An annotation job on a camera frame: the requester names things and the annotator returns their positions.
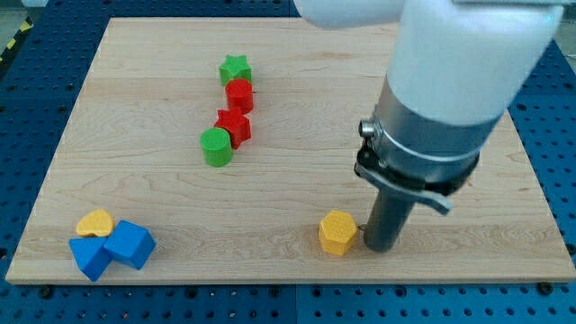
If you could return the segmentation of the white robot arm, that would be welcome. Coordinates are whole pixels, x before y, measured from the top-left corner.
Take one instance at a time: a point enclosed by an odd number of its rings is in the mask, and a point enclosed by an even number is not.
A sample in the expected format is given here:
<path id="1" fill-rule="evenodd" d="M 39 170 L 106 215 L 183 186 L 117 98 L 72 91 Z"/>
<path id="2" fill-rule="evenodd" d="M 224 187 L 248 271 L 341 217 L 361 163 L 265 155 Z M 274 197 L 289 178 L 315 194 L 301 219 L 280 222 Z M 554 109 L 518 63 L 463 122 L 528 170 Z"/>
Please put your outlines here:
<path id="1" fill-rule="evenodd" d="M 412 207 L 452 209 L 491 131 L 541 58 L 561 1 L 298 0 L 308 23 L 344 29 L 400 26 L 382 91 L 362 120 L 355 173 L 378 194 L 364 230 L 392 248 Z"/>

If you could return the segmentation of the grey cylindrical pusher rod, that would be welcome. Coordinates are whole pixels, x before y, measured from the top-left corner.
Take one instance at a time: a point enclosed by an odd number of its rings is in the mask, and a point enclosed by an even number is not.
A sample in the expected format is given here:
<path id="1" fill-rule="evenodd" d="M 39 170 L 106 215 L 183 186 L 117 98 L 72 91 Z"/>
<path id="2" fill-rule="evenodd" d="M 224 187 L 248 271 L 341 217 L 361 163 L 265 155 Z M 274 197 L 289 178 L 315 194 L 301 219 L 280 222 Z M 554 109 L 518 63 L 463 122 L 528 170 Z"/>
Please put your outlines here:
<path id="1" fill-rule="evenodd" d="M 414 202 L 380 190 L 364 230 L 364 244 L 374 252 L 387 252 L 395 244 Z"/>

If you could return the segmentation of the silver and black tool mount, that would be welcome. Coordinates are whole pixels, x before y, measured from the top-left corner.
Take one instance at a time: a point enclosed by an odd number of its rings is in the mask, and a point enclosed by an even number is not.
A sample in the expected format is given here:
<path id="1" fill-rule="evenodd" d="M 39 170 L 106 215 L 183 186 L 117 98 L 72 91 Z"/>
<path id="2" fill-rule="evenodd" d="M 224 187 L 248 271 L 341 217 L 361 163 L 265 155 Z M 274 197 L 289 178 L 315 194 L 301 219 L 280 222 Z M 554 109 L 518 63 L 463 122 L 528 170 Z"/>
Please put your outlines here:
<path id="1" fill-rule="evenodd" d="M 372 116 L 358 126 L 364 142 L 355 172 L 387 198 L 448 214 L 448 196 L 476 167 L 499 119 L 496 114 L 465 124 L 437 121 L 402 104 L 385 81 Z"/>

